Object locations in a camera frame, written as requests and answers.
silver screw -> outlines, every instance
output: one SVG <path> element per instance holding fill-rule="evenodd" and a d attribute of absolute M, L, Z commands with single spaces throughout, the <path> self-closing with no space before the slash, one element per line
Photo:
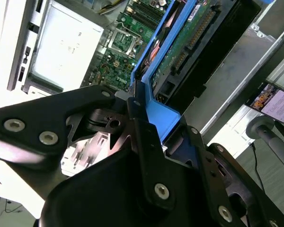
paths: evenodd
<path fill-rule="evenodd" d="M 39 135 L 39 140 L 45 145 L 54 145 L 58 142 L 58 136 L 52 131 L 44 131 Z"/>
<path fill-rule="evenodd" d="M 169 198 L 168 188 L 161 183 L 157 183 L 155 185 L 155 193 L 163 200 L 167 200 Z"/>
<path fill-rule="evenodd" d="M 224 151 L 224 149 L 223 149 L 223 147 L 221 147 L 221 146 L 217 146 L 217 149 L 220 151 L 220 152 L 223 152 Z"/>
<path fill-rule="evenodd" d="M 106 97 L 110 97 L 110 94 L 107 91 L 102 91 L 102 94 Z"/>
<path fill-rule="evenodd" d="M 271 225 L 272 227 L 278 227 L 278 225 L 276 224 L 276 222 L 273 221 L 273 220 L 269 220 L 269 223 L 270 223 L 270 225 Z"/>
<path fill-rule="evenodd" d="M 134 100 L 134 102 L 133 103 L 135 103 L 136 105 L 141 105 L 138 101 L 136 101 L 136 100 Z"/>
<path fill-rule="evenodd" d="M 228 211 L 228 209 L 225 206 L 219 206 L 218 210 L 220 215 L 225 221 L 232 222 L 231 213 Z"/>
<path fill-rule="evenodd" d="M 9 119 L 3 125 L 6 130 L 12 132 L 22 131 L 25 128 L 24 122 L 19 119 Z"/>
<path fill-rule="evenodd" d="M 198 130 L 195 129 L 195 128 L 191 128 L 191 131 L 192 131 L 194 134 L 198 134 Z"/>

metal frame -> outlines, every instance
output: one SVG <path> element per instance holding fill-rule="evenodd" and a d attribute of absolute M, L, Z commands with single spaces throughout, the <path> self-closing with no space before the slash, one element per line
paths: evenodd
<path fill-rule="evenodd" d="M 205 146 L 196 129 L 180 128 L 182 141 L 171 143 L 176 149 L 165 158 L 156 127 L 148 122 L 144 84 L 136 82 L 135 88 L 126 102 L 91 86 L 0 109 L 0 159 L 14 171 L 0 181 L 17 184 L 16 201 L 39 199 L 35 215 L 42 209 L 42 226 L 83 226 L 90 223 L 90 210 L 93 223 L 102 226 L 191 226 L 193 221 L 244 227 L 243 217 L 251 227 L 284 226 L 284 215 L 227 150 Z M 2 124 L 10 118 L 21 119 L 24 128 L 11 131 Z M 44 130 L 56 135 L 54 145 L 38 140 Z M 110 133 L 110 156 L 63 181 L 61 154 L 97 131 Z M 240 198 L 244 205 L 237 204 Z"/>
<path fill-rule="evenodd" d="M 270 47 L 266 54 L 259 60 L 256 66 L 251 70 L 250 74 L 255 75 L 244 86 L 242 91 L 232 100 L 225 111 L 213 122 L 212 126 L 204 133 L 205 143 L 209 143 L 211 139 L 219 132 L 219 130 L 227 123 L 229 119 L 244 105 L 250 97 L 252 91 L 267 78 L 267 76 L 279 65 L 284 59 L 284 32 Z"/>

black metal bracket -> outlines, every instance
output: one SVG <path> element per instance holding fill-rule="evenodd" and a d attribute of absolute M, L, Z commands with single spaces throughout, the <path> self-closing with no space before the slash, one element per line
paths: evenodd
<path fill-rule="evenodd" d="M 263 193 L 227 149 L 214 143 L 209 146 L 208 150 L 226 170 L 223 173 L 223 181 L 228 181 L 230 176 L 231 181 L 226 182 L 227 193 L 230 197 L 239 196 L 244 203 L 248 226 L 284 226 L 284 214 Z"/>
<path fill-rule="evenodd" d="M 135 87 L 143 93 L 143 83 Z M 71 144 L 91 138 L 96 132 L 111 134 L 111 154 L 125 147 L 138 154 L 143 184 L 145 209 L 171 211 L 175 204 L 173 185 L 156 127 L 148 122 L 143 99 L 145 95 L 116 98 L 101 86 L 40 98 L 0 109 L 0 159 L 23 166 L 49 171 L 55 169 L 63 153 Z M 16 119 L 6 127 L 6 122 Z M 20 123 L 23 128 L 14 131 Z M 42 142 L 43 132 L 56 139 L 53 144 Z M 165 185 L 169 196 L 162 199 L 156 184 Z"/>

electronic component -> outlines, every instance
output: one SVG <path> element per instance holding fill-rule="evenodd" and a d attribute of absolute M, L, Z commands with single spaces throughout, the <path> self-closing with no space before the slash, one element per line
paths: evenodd
<path fill-rule="evenodd" d="M 91 73 L 88 83 L 106 85 L 113 91 L 127 91 L 130 85 L 130 74 L 136 63 L 135 59 L 108 49 L 98 71 Z"/>
<path fill-rule="evenodd" d="M 157 2 L 156 2 L 156 1 L 154 1 L 154 0 L 152 0 L 152 1 L 150 2 L 150 6 L 152 6 L 152 7 L 155 7 L 155 6 L 156 6 L 156 4 L 157 4 Z"/>
<path fill-rule="evenodd" d="M 130 10 L 127 9 L 127 12 L 131 14 L 133 19 L 147 26 L 153 31 L 157 28 L 163 17 L 162 12 L 143 2 L 133 3 L 133 7 L 130 8 Z"/>
<path fill-rule="evenodd" d="M 134 58 L 133 48 L 140 43 L 141 37 L 122 31 L 118 28 L 113 32 L 108 44 L 109 49 L 128 55 Z"/>
<path fill-rule="evenodd" d="M 200 34 L 200 30 L 204 31 L 206 26 L 209 24 L 210 19 L 215 15 L 215 12 L 210 9 L 210 5 L 211 1 L 208 0 L 207 4 L 197 4 L 192 10 L 192 13 L 188 17 L 187 22 L 176 38 L 174 44 L 165 56 L 164 60 L 161 62 L 156 73 L 151 78 L 153 92 L 163 76 L 168 75 L 169 73 L 174 73 L 180 68 L 181 64 L 188 56 L 188 52 L 183 49 L 187 44 L 191 46 L 192 41 L 194 41 L 194 43 L 197 41 L 196 34 Z M 167 84 L 165 86 L 165 92 L 162 92 L 160 95 L 160 97 L 166 97 L 164 99 L 160 98 L 157 100 L 160 102 L 164 101 L 165 103 L 167 101 L 167 96 L 170 95 L 174 87 L 175 86 L 171 83 Z"/>
<path fill-rule="evenodd" d="M 153 31 L 149 29 L 147 26 L 141 24 L 140 22 L 134 20 L 130 15 L 121 13 L 118 16 L 118 21 L 122 22 L 123 24 L 118 24 L 117 27 L 123 29 L 124 27 L 127 28 L 129 31 L 134 32 L 141 36 L 141 39 L 148 43 L 151 39 Z"/>

phone screen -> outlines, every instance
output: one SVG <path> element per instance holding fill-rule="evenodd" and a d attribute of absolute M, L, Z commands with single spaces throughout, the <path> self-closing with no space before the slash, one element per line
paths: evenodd
<path fill-rule="evenodd" d="M 284 91 L 263 82 L 245 105 L 284 123 Z"/>

